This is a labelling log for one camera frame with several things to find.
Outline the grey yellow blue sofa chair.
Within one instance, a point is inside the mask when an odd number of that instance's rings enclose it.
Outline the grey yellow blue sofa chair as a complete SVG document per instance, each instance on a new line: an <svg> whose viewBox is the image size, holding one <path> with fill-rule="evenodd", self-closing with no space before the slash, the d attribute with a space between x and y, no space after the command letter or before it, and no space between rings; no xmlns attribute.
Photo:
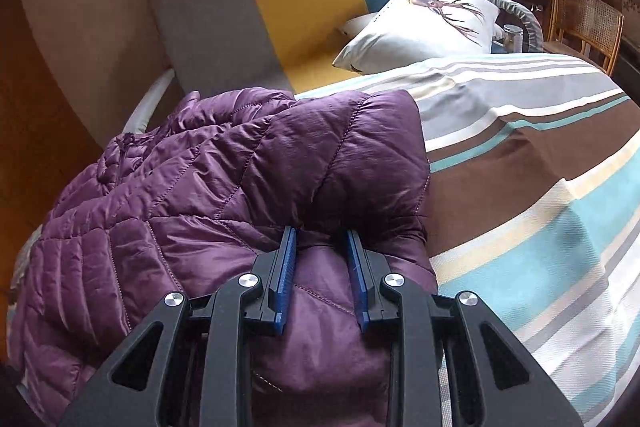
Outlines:
<svg viewBox="0 0 640 427"><path fill-rule="evenodd" d="M152 0L170 67L157 79L126 124L142 133L167 87L208 98L249 87L304 93L358 75L333 66L349 43L338 28L354 17L377 13L390 0ZM504 51L498 19L510 15L524 30L523 51L544 43L534 14L512 0L498 6L491 54ZM450 58L476 60L489 55Z"/></svg>

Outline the wicker wooden chair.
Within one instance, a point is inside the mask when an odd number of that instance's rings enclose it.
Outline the wicker wooden chair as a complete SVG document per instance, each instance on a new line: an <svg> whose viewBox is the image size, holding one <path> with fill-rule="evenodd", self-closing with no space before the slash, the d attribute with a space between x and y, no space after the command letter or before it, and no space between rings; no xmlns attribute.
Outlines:
<svg viewBox="0 0 640 427"><path fill-rule="evenodd" d="M602 0L552 0L544 52L566 54L611 76L623 38L625 17Z"/></svg>

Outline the orange wooden wardrobe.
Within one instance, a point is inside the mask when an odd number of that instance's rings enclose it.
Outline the orange wooden wardrobe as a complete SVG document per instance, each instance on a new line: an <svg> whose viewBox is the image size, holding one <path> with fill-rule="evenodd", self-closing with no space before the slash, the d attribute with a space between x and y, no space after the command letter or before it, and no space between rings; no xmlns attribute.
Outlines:
<svg viewBox="0 0 640 427"><path fill-rule="evenodd" d="M61 191L102 154L43 60L21 0L1 0L1 291Z"/></svg>

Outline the metal cup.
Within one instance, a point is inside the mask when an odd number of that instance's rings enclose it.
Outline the metal cup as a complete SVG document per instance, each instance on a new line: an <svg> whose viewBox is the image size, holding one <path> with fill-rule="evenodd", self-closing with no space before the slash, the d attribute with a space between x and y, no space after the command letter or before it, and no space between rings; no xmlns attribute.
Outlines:
<svg viewBox="0 0 640 427"><path fill-rule="evenodd" d="M516 25L504 25L502 45L506 53L522 53L524 30Z"/></svg>

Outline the white deer print pillow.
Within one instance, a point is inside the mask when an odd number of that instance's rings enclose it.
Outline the white deer print pillow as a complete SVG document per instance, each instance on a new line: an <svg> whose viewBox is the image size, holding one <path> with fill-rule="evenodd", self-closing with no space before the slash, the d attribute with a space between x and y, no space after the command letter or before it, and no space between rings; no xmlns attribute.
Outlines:
<svg viewBox="0 0 640 427"><path fill-rule="evenodd" d="M390 0L333 66L369 75L429 58L488 55L499 14L488 0Z"/></svg>

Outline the purple quilted down jacket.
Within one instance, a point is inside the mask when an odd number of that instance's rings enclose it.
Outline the purple quilted down jacket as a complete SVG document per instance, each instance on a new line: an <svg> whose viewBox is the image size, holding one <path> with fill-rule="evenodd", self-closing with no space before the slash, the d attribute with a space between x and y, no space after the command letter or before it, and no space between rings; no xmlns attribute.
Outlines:
<svg viewBox="0 0 640 427"><path fill-rule="evenodd" d="M9 337L28 404L55 425L160 299L213 293L294 227L288 324L252 346L256 424L383 425L390 349L360 333L340 244L354 230L436 291L428 182L405 91L188 95L160 127L116 136L44 220Z"/></svg>

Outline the small white pillow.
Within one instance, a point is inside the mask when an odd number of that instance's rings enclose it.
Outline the small white pillow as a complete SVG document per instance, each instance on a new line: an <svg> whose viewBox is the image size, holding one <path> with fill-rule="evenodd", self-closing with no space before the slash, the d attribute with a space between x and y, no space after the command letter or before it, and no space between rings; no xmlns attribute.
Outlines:
<svg viewBox="0 0 640 427"><path fill-rule="evenodd" d="M346 38L353 39L366 28L376 17L376 13L361 15L348 20L338 28L338 31Z"/></svg>

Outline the striped bed cover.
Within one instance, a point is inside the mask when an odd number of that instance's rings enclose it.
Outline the striped bed cover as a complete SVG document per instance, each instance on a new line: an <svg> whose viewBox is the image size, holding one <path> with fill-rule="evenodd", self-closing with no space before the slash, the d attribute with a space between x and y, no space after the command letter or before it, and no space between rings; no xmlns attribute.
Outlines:
<svg viewBox="0 0 640 427"><path fill-rule="evenodd" d="M638 105L594 67L547 54L434 58L296 100L393 91L421 119L432 293L490 306L576 425L637 425Z"/></svg>

